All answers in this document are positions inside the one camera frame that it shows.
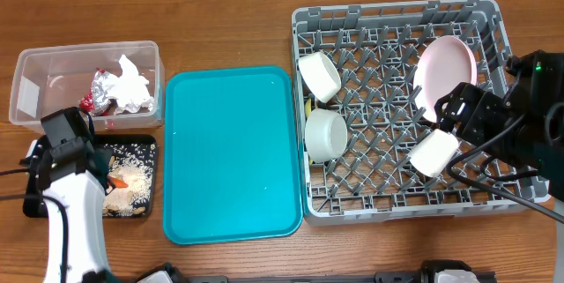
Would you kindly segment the orange carrot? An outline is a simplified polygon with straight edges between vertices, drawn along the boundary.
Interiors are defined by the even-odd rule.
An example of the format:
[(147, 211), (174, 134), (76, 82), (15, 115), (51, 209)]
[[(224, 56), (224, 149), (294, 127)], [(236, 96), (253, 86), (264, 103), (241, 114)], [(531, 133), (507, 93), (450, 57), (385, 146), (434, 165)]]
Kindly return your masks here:
[(110, 186), (117, 189), (125, 189), (129, 187), (129, 185), (125, 181), (119, 178), (114, 178), (112, 176), (108, 177), (108, 183)]

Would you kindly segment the red snack wrapper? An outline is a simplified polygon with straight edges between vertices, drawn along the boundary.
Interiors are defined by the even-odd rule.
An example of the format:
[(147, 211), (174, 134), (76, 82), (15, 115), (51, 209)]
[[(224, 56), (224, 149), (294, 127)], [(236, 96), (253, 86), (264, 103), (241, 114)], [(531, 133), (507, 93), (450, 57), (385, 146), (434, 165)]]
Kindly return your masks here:
[(91, 115), (105, 115), (112, 105), (108, 90), (116, 80), (116, 75), (98, 68), (93, 76), (90, 92), (80, 100), (79, 106)]

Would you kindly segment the pink round plate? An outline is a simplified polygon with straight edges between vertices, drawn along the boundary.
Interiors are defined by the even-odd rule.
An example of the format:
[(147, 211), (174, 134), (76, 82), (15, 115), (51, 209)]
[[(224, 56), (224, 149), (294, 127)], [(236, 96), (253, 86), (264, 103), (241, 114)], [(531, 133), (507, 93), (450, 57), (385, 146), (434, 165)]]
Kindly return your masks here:
[(477, 84), (477, 63), (468, 45), (456, 36), (442, 36), (432, 41), (421, 55), (413, 76), (417, 108), (425, 109), (423, 117), (437, 121), (435, 103), (459, 83)]

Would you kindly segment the white cup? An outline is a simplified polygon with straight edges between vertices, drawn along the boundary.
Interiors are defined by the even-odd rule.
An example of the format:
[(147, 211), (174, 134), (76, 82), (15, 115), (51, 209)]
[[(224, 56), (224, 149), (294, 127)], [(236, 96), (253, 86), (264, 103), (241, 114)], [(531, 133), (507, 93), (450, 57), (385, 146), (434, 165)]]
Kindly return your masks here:
[(443, 130), (435, 129), (408, 153), (409, 161), (421, 174), (435, 178), (442, 173), (458, 149), (458, 140)]

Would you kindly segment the white napkin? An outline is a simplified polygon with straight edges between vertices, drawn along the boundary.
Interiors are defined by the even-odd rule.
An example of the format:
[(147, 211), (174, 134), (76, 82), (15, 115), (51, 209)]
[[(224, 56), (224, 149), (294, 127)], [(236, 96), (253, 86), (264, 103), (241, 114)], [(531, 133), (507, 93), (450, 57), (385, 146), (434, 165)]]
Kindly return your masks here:
[(137, 66), (126, 55), (121, 55), (118, 63), (122, 75), (109, 74), (102, 81), (107, 97), (116, 103), (115, 114), (135, 114), (141, 108), (152, 111), (154, 98), (148, 90), (149, 80), (139, 74)]

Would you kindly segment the grey bowl with rice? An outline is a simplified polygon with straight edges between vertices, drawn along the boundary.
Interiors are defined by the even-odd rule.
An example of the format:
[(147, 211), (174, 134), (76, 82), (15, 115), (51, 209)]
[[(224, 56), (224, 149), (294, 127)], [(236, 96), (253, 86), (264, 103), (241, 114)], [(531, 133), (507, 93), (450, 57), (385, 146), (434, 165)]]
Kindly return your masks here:
[(305, 125), (305, 146), (314, 163), (337, 159), (346, 149), (348, 136), (345, 119), (339, 113), (317, 108)]

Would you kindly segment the green bowl with nuts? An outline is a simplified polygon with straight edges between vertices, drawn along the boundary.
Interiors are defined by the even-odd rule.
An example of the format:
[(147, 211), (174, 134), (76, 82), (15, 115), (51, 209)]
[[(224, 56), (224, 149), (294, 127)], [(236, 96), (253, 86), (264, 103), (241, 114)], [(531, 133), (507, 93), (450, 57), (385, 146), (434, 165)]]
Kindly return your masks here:
[(298, 69), (310, 92), (322, 103), (329, 102), (341, 88), (338, 70), (323, 52), (299, 58)]

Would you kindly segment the yellow plastic spoon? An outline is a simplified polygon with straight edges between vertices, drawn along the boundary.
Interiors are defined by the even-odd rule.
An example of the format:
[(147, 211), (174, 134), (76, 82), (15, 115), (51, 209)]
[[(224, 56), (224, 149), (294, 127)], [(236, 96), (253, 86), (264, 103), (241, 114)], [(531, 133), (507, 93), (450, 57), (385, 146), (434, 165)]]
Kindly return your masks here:
[(305, 117), (309, 117), (312, 113), (312, 110), (315, 108), (315, 103), (312, 99), (308, 99), (304, 105), (305, 108)]

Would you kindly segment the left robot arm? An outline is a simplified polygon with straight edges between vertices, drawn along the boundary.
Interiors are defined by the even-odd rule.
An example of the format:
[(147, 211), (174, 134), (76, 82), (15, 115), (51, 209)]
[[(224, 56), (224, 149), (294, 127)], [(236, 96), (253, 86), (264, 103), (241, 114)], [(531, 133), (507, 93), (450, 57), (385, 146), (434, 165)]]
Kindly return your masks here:
[[(68, 218), (69, 241), (63, 247), (63, 220), (56, 204), (46, 203), (48, 212), (48, 263), (44, 280), (79, 282), (83, 275), (109, 270), (102, 208), (106, 192), (93, 173), (68, 174), (42, 192), (58, 200)], [(63, 252), (68, 252), (67, 272), (62, 273)]]

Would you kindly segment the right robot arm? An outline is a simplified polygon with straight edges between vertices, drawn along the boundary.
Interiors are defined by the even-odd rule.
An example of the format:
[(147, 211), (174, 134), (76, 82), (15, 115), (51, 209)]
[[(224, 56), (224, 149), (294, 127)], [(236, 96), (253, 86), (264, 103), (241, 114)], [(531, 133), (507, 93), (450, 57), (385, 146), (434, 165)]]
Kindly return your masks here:
[[(459, 83), (434, 105), (440, 130), (454, 131), (472, 149), (446, 165), (450, 177), (478, 190), (503, 197), (540, 212), (556, 222), (556, 259), (553, 279), (563, 280), (563, 55), (537, 50), (511, 56), (505, 66), (514, 76), (502, 97), (470, 83)], [(487, 153), (480, 168), (494, 160), (517, 168), (497, 182), (541, 176), (548, 180), (554, 208), (463, 177), (454, 166), (479, 153)]]

